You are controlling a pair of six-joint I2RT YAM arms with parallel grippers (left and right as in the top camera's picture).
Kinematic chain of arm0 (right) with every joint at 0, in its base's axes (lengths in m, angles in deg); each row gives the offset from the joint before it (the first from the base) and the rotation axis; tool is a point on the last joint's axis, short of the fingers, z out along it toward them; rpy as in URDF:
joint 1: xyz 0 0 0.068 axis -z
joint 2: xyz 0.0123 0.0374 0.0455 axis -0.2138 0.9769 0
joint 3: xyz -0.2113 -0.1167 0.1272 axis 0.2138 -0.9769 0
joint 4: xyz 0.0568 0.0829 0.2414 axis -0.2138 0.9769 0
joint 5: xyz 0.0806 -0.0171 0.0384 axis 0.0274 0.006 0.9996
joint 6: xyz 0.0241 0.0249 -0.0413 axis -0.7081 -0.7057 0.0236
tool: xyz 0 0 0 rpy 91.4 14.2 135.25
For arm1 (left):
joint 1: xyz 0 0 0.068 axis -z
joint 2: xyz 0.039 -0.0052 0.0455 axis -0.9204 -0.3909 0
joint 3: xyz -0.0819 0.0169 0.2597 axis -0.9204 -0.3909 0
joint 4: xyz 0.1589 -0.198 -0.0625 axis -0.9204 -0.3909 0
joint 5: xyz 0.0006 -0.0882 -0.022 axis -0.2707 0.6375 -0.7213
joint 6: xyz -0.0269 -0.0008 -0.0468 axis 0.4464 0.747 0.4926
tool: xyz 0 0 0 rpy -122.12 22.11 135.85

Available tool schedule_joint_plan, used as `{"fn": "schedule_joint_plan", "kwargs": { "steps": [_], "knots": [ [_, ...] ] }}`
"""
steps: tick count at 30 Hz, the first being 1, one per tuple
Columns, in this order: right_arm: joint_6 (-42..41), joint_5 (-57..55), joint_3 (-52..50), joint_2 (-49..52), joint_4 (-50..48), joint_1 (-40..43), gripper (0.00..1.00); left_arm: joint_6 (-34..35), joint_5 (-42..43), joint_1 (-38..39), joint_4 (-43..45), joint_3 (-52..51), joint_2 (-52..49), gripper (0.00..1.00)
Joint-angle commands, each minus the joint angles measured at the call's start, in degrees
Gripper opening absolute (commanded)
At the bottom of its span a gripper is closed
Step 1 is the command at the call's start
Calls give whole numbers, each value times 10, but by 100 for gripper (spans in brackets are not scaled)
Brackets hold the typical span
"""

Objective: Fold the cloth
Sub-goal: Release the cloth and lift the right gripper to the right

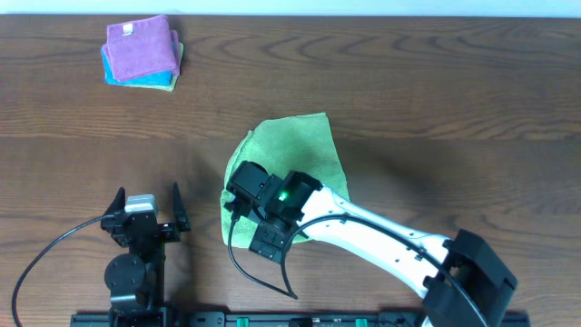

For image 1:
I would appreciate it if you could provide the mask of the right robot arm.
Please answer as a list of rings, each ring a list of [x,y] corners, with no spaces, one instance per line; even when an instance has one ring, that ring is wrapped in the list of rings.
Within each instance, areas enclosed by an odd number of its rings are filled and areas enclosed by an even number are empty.
[[[226,183],[233,198],[224,207],[237,223],[257,223],[249,249],[281,268],[279,292],[295,298],[287,256],[301,236],[329,243],[375,264],[422,300],[417,326],[527,326],[507,307],[516,276],[479,235],[454,238],[414,230],[363,209],[311,175],[280,178],[259,164],[242,162]]]

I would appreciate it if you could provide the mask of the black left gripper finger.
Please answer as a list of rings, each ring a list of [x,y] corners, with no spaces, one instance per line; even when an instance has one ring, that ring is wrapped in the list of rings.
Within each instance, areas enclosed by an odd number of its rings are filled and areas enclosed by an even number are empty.
[[[189,214],[183,204],[177,183],[173,184],[172,212],[177,229],[180,232],[189,232],[191,230]]]
[[[104,215],[112,216],[117,213],[121,213],[124,210],[125,201],[126,201],[125,189],[123,187],[120,187],[117,191],[117,194],[113,198],[113,201],[106,209]]]

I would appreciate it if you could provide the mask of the green microfiber cloth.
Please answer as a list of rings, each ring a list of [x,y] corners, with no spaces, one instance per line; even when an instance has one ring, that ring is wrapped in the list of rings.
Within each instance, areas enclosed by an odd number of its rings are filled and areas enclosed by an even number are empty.
[[[234,150],[226,166],[225,181],[243,161],[255,162],[280,178],[291,170],[307,173],[343,198],[350,198],[325,113],[289,116],[258,124]]]

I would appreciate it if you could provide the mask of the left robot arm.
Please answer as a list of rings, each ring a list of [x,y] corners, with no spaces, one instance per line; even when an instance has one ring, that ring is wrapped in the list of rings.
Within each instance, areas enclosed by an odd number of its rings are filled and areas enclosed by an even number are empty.
[[[113,258],[104,272],[110,290],[112,326],[178,326],[179,314],[164,300],[165,245],[191,230],[179,186],[172,187],[173,220],[158,223],[152,194],[126,196],[120,188],[101,220],[101,228],[127,253]]]

